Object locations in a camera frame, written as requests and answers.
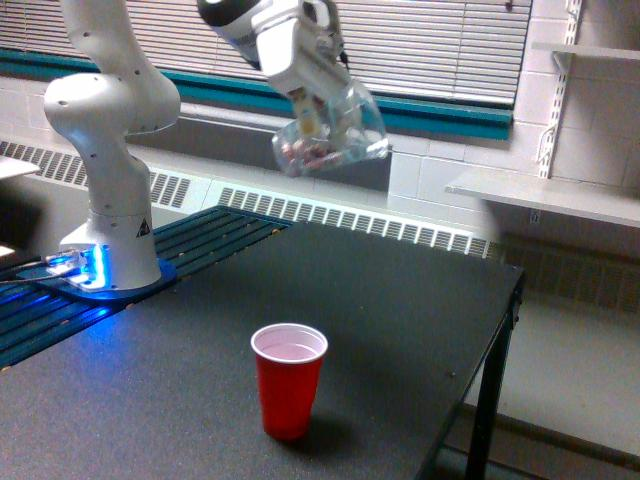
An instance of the white shelf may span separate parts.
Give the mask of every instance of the white shelf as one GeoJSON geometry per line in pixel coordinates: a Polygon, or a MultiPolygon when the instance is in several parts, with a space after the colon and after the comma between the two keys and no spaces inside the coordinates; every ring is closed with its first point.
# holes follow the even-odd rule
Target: white shelf
{"type": "Polygon", "coordinates": [[[37,166],[0,155],[0,180],[28,175],[40,170],[37,166]]]}
{"type": "Polygon", "coordinates": [[[574,217],[640,227],[640,193],[501,170],[469,170],[447,192],[574,217]]]}
{"type": "Polygon", "coordinates": [[[572,54],[581,57],[613,60],[639,60],[640,50],[621,50],[618,48],[591,47],[587,45],[564,45],[562,43],[533,42],[534,50],[546,50],[554,54],[572,54]]]}

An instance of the wall vent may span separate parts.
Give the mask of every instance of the wall vent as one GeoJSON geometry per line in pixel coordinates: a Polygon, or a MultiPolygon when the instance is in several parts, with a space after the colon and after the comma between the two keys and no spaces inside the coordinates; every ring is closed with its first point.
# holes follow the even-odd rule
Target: wall vent
{"type": "MultiPolygon", "coordinates": [[[[33,177],[74,187],[87,188],[87,173],[82,159],[77,155],[8,141],[0,141],[0,155],[37,165],[40,171],[34,173],[33,177]]],[[[197,177],[153,167],[150,170],[151,203],[153,205],[185,211],[185,213],[192,213],[201,208],[210,180],[204,180],[206,188],[204,188],[204,185],[200,188],[202,198],[197,207],[194,209],[192,205],[189,205],[189,208],[184,208],[192,184],[194,180],[197,180],[197,177]]]]}
{"type": "MultiPolygon", "coordinates": [[[[2,140],[0,155],[37,165],[40,171],[29,175],[30,178],[86,189],[86,171],[76,155],[2,140]]],[[[528,290],[640,313],[640,265],[635,263],[567,253],[533,243],[497,243],[470,231],[397,215],[283,195],[154,166],[150,170],[151,200],[156,207],[190,214],[221,204],[289,221],[312,221],[520,265],[527,271],[528,290]]]]}

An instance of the wall shelf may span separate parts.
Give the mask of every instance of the wall shelf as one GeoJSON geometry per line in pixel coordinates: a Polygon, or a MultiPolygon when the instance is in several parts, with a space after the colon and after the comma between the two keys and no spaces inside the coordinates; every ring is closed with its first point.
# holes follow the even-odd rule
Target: wall shelf
{"type": "Polygon", "coordinates": [[[640,192],[475,168],[447,192],[629,227],[640,227],[640,192]]]}
{"type": "Polygon", "coordinates": [[[540,178],[549,178],[551,176],[551,167],[556,152],[556,143],[560,132],[560,120],[562,119],[562,108],[564,107],[564,98],[567,93],[567,85],[569,83],[569,69],[571,68],[572,54],[558,53],[558,49],[573,48],[576,45],[578,30],[580,29],[580,15],[582,13],[582,0],[566,0],[565,10],[567,11],[567,29],[562,44],[549,44],[532,42],[531,48],[543,48],[550,51],[559,75],[556,80],[555,94],[551,103],[551,112],[547,129],[542,132],[540,142],[538,143],[538,153],[536,154],[536,163],[538,166],[538,176],[540,178]]]}
{"type": "Polygon", "coordinates": [[[0,180],[36,173],[40,169],[28,162],[0,155],[0,180]]]}
{"type": "Polygon", "coordinates": [[[551,52],[558,67],[564,72],[569,71],[567,57],[599,58],[602,60],[640,61],[640,50],[622,50],[619,48],[595,47],[589,45],[565,45],[563,43],[533,42],[534,50],[551,52]]]}

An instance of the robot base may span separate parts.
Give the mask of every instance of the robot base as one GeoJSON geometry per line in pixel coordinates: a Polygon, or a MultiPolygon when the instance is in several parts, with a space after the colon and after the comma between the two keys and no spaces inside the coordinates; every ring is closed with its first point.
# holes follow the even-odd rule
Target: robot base
{"type": "MultiPolygon", "coordinates": [[[[178,277],[176,268],[166,260],[158,259],[158,266],[160,267],[161,277],[158,281],[147,285],[146,287],[136,288],[133,290],[111,290],[106,292],[85,292],[73,285],[65,282],[62,279],[56,278],[52,280],[44,280],[37,282],[49,290],[58,292],[61,295],[70,297],[74,300],[82,300],[90,303],[97,303],[100,305],[107,304],[129,304],[139,302],[151,295],[154,295],[161,290],[173,285],[178,277]]],[[[50,275],[46,268],[34,268],[25,270],[18,274],[18,277],[28,280],[31,278],[46,277],[50,275]]]]}

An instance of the warning label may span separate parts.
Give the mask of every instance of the warning label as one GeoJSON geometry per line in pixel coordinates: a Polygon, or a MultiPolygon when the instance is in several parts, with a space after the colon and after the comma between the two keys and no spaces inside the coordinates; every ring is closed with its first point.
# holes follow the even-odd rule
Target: warning label
{"type": "Polygon", "coordinates": [[[147,219],[144,218],[142,220],[142,225],[140,225],[140,228],[138,229],[138,235],[136,235],[136,238],[144,237],[145,235],[149,235],[150,233],[151,233],[151,229],[149,228],[147,219]]]}

